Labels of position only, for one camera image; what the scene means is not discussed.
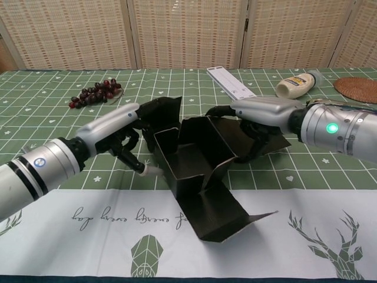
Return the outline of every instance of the squeeze bottle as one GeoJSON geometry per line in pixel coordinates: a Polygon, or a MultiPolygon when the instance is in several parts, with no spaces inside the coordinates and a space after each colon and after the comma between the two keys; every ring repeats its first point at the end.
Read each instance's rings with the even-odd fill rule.
{"type": "Polygon", "coordinates": [[[316,70],[310,70],[282,80],[276,86],[276,96],[295,99],[306,94],[311,88],[320,86],[322,82],[322,74],[316,70]]]}

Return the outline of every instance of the round woven coaster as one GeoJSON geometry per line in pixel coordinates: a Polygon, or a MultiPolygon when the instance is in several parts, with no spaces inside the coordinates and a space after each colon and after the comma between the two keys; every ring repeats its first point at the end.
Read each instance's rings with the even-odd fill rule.
{"type": "Polygon", "coordinates": [[[377,81],[368,78],[340,78],[334,82],[334,88],[350,99],[377,103],[377,81]]]}

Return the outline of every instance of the black stripe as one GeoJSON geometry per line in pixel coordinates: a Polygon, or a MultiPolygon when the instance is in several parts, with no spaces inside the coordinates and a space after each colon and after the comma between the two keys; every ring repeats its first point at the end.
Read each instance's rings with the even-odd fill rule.
{"type": "Polygon", "coordinates": [[[13,170],[14,173],[20,178],[20,180],[24,183],[25,187],[28,189],[30,195],[33,197],[33,200],[36,201],[39,199],[37,191],[34,189],[33,185],[30,183],[28,178],[24,175],[24,173],[18,168],[16,164],[13,162],[8,162],[7,165],[9,168],[13,170]]]}
{"type": "Polygon", "coordinates": [[[48,193],[47,186],[46,186],[45,182],[43,181],[43,179],[38,174],[38,172],[34,169],[33,166],[31,166],[31,164],[29,163],[29,161],[27,161],[23,156],[19,156],[18,160],[23,165],[26,166],[26,168],[30,171],[30,173],[33,175],[33,177],[37,181],[38,185],[41,187],[43,195],[46,195],[48,193]]]}

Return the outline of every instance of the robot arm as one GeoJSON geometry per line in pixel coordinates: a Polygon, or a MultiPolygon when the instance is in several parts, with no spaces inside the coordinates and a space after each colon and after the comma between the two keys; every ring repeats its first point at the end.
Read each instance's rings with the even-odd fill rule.
{"type": "Polygon", "coordinates": [[[258,156],[270,136],[293,133],[304,144],[377,163],[377,111],[360,104],[318,99],[304,106],[286,98],[252,97],[206,115],[241,119],[243,131],[256,140],[244,161],[258,156]]]}
{"type": "Polygon", "coordinates": [[[139,138],[135,129],[148,129],[143,116],[172,100],[126,104],[79,128],[72,139],[53,139],[0,166],[0,222],[79,174],[97,154],[110,152],[142,176],[162,175],[161,169],[139,162],[131,150],[139,138]]]}

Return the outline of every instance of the black cardboard box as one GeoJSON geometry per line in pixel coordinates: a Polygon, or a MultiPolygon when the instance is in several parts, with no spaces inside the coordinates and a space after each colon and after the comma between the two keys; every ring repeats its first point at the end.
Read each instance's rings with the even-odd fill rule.
{"type": "MultiPolygon", "coordinates": [[[[253,140],[233,119],[190,117],[179,123],[181,97],[148,117],[153,132],[144,135],[164,178],[197,236],[223,242],[252,222],[272,213],[249,215],[222,179],[253,140]]],[[[290,144],[276,137],[264,153],[290,144]]]]}

